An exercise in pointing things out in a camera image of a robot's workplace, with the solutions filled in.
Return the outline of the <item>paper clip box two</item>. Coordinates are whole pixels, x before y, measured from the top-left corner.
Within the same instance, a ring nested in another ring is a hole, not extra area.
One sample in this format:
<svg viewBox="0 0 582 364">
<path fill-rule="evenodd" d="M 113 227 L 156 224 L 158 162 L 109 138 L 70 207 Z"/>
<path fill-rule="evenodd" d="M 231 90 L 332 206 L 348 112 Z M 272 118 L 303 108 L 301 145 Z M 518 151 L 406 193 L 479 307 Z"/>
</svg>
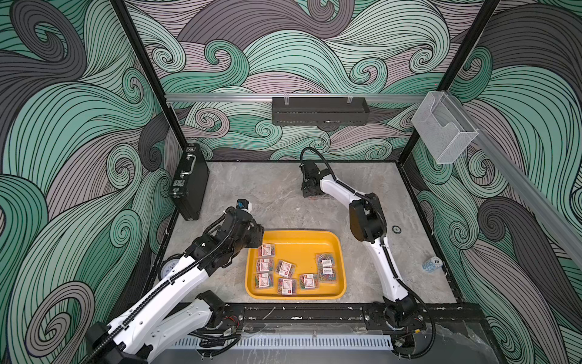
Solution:
<svg viewBox="0 0 582 364">
<path fill-rule="evenodd" d="M 262 244 L 258 248 L 259 258 L 273 258 L 276 255 L 276 249 L 274 244 Z"/>
</svg>

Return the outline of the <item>paper clip box four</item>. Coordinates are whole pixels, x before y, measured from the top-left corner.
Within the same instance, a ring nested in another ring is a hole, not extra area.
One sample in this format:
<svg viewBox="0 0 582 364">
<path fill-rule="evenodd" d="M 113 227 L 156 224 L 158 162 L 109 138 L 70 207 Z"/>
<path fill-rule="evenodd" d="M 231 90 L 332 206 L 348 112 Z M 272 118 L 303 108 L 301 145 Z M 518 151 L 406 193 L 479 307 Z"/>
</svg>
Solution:
<svg viewBox="0 0 582 364">
<path fill-rule="evenodd" d="M 259 258 L 256 262 L 257 273 L 269 273 L 274 271 L 274 260 L 272 258 Z"/>
</svg>

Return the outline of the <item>paper clip box five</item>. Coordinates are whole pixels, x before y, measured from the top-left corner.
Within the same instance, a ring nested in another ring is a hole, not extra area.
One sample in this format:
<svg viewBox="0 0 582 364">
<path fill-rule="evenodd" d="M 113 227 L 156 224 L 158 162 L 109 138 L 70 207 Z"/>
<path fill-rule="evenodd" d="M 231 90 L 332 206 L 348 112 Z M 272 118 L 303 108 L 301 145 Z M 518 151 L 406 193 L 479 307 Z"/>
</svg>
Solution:
<svg viewBox="0 0 582 364">
<path fill-rule="evenodd" d="M 292 262 L 279 260 L 275 272 L 282 278 L 292 278 L 296 266 Z"/>
</svg>

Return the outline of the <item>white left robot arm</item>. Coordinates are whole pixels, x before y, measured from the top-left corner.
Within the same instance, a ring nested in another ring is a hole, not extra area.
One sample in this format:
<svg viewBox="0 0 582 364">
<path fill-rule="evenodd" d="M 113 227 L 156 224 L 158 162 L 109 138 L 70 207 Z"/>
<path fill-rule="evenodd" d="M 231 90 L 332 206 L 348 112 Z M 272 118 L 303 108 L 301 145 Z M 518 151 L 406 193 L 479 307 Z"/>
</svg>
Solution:
<svg viewBox="0 0 582 364">
<path fill-rule="evenodd" d="M 226 317 L 225 303 L 212 291 L 202 292 L 178 312 L 174 308 L 217 270 L 231 265 L 242 250 L 262 245 L 265 229 L 251 210 L 248 200 L 225 209 L 144 297 L 110 323 L 92 325 L 86 332 L 84 362 L 151 363 L 188 334 L 219 327 Z"/>
</svg>

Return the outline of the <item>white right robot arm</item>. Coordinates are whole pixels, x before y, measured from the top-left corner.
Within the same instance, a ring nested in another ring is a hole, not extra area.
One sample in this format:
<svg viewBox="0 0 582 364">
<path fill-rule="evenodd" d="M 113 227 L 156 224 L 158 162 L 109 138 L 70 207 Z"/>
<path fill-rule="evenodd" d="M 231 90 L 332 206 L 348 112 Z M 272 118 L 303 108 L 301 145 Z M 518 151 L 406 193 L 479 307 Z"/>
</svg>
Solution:
<svg viewBox="0 0 582 364">
<path fill-rule="evenodd" d="M 390 250 L 387 223 L 376 194 L 365 194 L 341 181 L 324 156 L 313 147 L 300 153 L 303 174 L 301 191 L 305 198 L 330 196 L 349 211 L 350 231 L 370 255 L 382 288 L 383 314 L 389 327 L 397 331 L 420 331 L 426 322 L 420 319 L 423 303 L 404 283 Z"/>
</svg>

